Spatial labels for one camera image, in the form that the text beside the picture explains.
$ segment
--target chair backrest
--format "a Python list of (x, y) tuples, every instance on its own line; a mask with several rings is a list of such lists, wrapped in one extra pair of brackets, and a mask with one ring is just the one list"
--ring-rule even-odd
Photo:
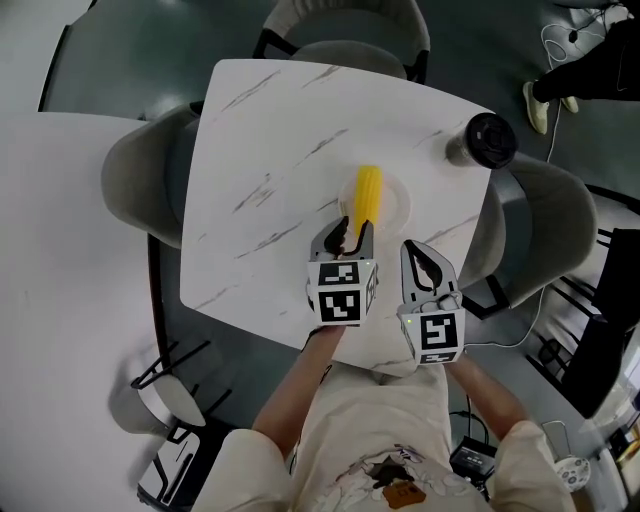
[(279, 0), (264, 23), (281, 38), (307, 16), (328, 10), (359, 9), (391, 19), (406, 33), (416, 53), (431, 51), (427, 24), (415, 0)]
[(109, 211), (178, 249), (182, 224), (168, 200), (166, 155), (176, 133), (198, 117), (189, 105), (169, 111), (120, 139), (102, 167), (102, 194)]
[(505, 287), (511, 307), (578, 267), (596, 239), (596, 207), (584, 183), (554, 165), (516, 155), (509, 170), (527, 196), (532, 233), (529, 253)]
[(505, 218), (495, 186), (489, 182), (467, 257), (458, 277), (461, 290), (498, 268), (505, 247)]

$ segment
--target black device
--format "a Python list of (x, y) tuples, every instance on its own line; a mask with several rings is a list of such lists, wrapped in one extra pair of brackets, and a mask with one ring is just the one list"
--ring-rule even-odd
[(496, 448), (464, 436), (449, 458), (453, 472), (470, 482), (487, 498), (485, 483), (493, 474)]

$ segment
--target black cup lid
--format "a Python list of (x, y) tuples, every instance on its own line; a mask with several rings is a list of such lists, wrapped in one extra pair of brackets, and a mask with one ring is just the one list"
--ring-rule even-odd
[(474, 160), (489, 169), (504, 167), (518, 150), (513, 129), (496, 114), (472, 117), (465, 130), (465, 142)]

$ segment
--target gray veining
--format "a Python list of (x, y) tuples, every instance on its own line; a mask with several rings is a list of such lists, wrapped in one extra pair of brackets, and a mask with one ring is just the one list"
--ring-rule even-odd
[(450, 233), (454, 229), (459, 228), (460, 226), (464, 226), (465, 224), (467, 224), (468, 222), (471, 222), (472, 220), (476, 220), (479, 216), (480, 215), (473, 215), (469, 217), (467, 220), (464, 220), (461, 223), (456, 224), (455, 226), (451, 226), (450, 228), (443, 229), (442, 231), (436, 231), (436, 233), (433, 236), (430, 236), (429, 238), (427, 238), (423, 243), (428, 244), (429, 242), (433, 242), (436, 238), (440, 238), (441, 236), (444, 236), (447, 233)]
[(307, 154), (307, 156), (305, 156), (302, 160), (300, 160), (296, 165), (293, 166), (293, 168), (295, 169), (296, 167), (298, 167), (302, 162), (304, 162), (307, 158), (309, 158), (312, 155), (315, 155), (318, 151), (320, 151), (323, 147), (325, 147), (327, 144), (333, 142), (334, 140), (336, 140), (338, 137), (340, 137), (341, 135), (344, 135), (345, 133), (347, 133), (349, 131), (349, 128), (343, 128), (342, 130), (338, 130), (336, 133), (334, 133), (331, 137), (329, 137), (328, 139), (324, 139), (321, 140), (320, 142), (318, 142), (318, 145), (313, 149), (313, 151), (311, 151), (310, 153)]
[(301, 89), (304, 89), (307, 85), (311, 85), (312, 83), (317, 82), (318, 80), (322, 80), (323, 78), (327, 78), (333, 75), (339, 69), (340, 69), (340, 66), (329, 66), (324, 73), (321, 73), (317, 77), (315, 77), (313, 80), (308, 81), (306, 84), (304, 84), (301, 87)]
[(424, 141), (432, 139), (433, 137), (436, 137), (437, 135), (440, 135), (441, 133), (444, 133), (444, 130), (438, 130), (436, 132), (430, 133), (429, 135), (427, 135), (427, 136), (423, 137), (422, 139), (420, 139), (420, 142), (418, 142), (415, 146), (413, 146), (412, 149), (416, 149)]
[(231, 103), (229, 103), (226, 107), (224, 107), (221, 112), (224, 112), (225, 110), (227, 110), (229, 108), (237, 107), (243, 101), (248, 100), (251, 96), (253, 96), (254, 94), (260, 92), (260, 90), (262, 88), (264, 88), (268, 84), (269, 80), (271, 80), (274, 76), (279, 75), (279, 74), (280, 74), (280, 70), (274, 71), (267, 78), (264, 78), (263, 80), (258, 82), (256, 85), (254, 85), (250, 89), (247, 89), (243, 93), (240, 93), (238, 96), (236, 96), (233, 99), (233, 101), (231, 101)]
[(260, 206), (262, 203), (264, 203), (267, 199), (269, 199), (274, 193), (275, 193), (275, 190), (265, 190), (264, 194), (262, 195), (262, 199), (260, 200), (259, 203), (256, 204), (256, 208)]
[(255, 249), (253, 249), (252, 251), (248, 251), (248, 252), (244, 252), (242, 254), (239, 254), (238, 256), (235, 257), (235, 259), (239, 260), (240, 258), (244, 258), (245, 256), (247, 256), (248, 254), (252, 254), (254, 252), (258, 252), (258, 251), (264, 249), (265, 247), (268, 247), (271, 244), (275, 244), (283, 236), (285, 236), (288, 233), (291, 233), (294, 229), (297, 229), (298, 227), (300, 227), (300, 224), (302, 224), (302, 221), (298, 222), (292, 228), (289, 228), (289, 229), (287, 229), (285, 231), (281, 231), (280, 233), (274, 233), (273, 235), (271, 235), (266, 240), (263, 240), (262, 242), (260, 242)]
[(264, 181), (262, 183), (260, 183), (260, 185), (258, 185), (255, 190), (253, 192), (251, 192), (251, 194), (249, 194), (247, 197), (245, 197), (242, 201), (240, 201), (238, 203), (238, 206), (236, 206), (233, 209), (233, 212), (231, 213), (236, 213), (240, 208), (242, 208), (244, 205), (246, 205), (247, 203), (249, 203), (252, 200), (258, 200), (260, 201), (260, 203), (258, 204), (258, 206), (260, 206), (260, 204), (262, 204), (262, 199), (264, 199), (264, 196), (270, 192), (270, 191), (264, 191), (262, 190), (262, 187), (264, 187), (267, 183), (269, 183), (269, 181), (271, 181), (271, 174), (267, 173), (264, 175)]
[(322, 210), (324, 210), (325, 208), (331, 206), (332, 204), (338, 204), (338, 198), (337, 197), (335, 199), (332, 199), (328, 203), (323, 204), (320, 208), (318, 208), (316, 210), (316, 212), (321, 212)]
[(217, 301), (220, 297), (222, 297), (225, 293), (227, 293), (229, 290), (231, 290), (232, 288), (238, 288), (240, 285), (238, 284), (234, 284), (233, 286), (227, 286), (226, 288), (223, 288), (222, 290), (220, 290), (218, 293), (216, 293), (213, 297), (211, 297), (208, 300), (205, 300), (202, 304), (197, 305), (195, 308), (196, 311), (198, 311), (200, 308), (205, 307), (208, 304), (211, 304), (212, 302)]

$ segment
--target yellow corn toy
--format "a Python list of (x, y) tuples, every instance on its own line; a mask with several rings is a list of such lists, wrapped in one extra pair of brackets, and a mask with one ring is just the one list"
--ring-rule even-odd
[(367, 220), (375, 227), (376, 222), (378, 222), (381, 195), (382, 170), (375, 165), (363, 165), (360, 167), (354, 208), (356, 214), (356, 236), (360, 236), (360, 229)]

